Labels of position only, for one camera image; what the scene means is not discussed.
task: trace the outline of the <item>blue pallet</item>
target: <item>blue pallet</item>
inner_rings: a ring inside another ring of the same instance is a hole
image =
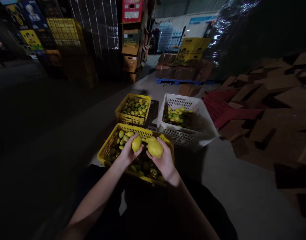
[[[158,78],[157,84],[161,84],[162,82],[173,82],[174,85],[179,85],[180,83],[192,83],[194,85],[200,85],[202,82],[195,82],[192,80],[178,80],[178,79],[167,79],[167,78]]]

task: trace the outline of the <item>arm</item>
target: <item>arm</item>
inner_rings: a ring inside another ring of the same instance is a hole
[[[137,152],[133,152],[131,145],[137,134],[131,136],[126,142],[122,152],[93,186],[77,207],[72,219],[64,229],[61,239],[84,239],[86,234],[102,214],[107,201],[117,185],[120,177],[128,165],[141,153],[143,145]]]
[[[215,230],[196,204],[173,165],[171,150],[163,140],[160,138],[157,138],[157,140],[163,146],[162,157],[153,157],[148,151],[146,151],[146,154],[161,171],[182,224],[187,227],[190,238],[218,240],[219,237]]]

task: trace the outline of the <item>red box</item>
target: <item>red box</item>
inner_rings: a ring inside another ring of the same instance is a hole
[[[142,21],[143,11],[147,8],[147,0],[123,0],[122,23]]]
[[[263,109],[235,109],[223,101],[220,93],[225,93],[223,98],[227,100],[228,92],[209,92],[203,102],[209,112],[216,128],[222,127],[230,120],[256,119]]]

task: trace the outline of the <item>forearm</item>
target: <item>forearm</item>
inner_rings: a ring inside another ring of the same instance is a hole
[[[188,230],[189,237],[191,239],[219,239],[176,169],[167,180],[167,183],[179,217],[183,226]]]
[[[83,232],[95,224],[105,208],[115,186],[127,167],[126,161],[117,158],[101,179],[93,186],[76,209],[68,227],[78,225]]]

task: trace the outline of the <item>finger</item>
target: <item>finger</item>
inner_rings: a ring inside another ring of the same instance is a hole
[[[133,136],[131,136],[131,137],[128,139],[128,141],[125,143],[125,147],[130,147],[130,146],[132,145],[132,142],[133,142],[134,138],[136,138],[137,135],[138,135],[138,134],[135,133]]]
[[[153,156],[148,152],[148,150],[146,150],[146,154],[151,160],[153,160]]]
[[[157,141],[162,145],[164,151],[169,151],[170,148],[167,146],[167,144],[162,140],[160,139],[159,137],[157,138]]]
[[[139,155],[142,151],[143,151],[143,146],[141,146],[141,147],[139,148],[139,150],[138,150],[137,152],[134,153],[135,156],[138,157],[138,155]]]

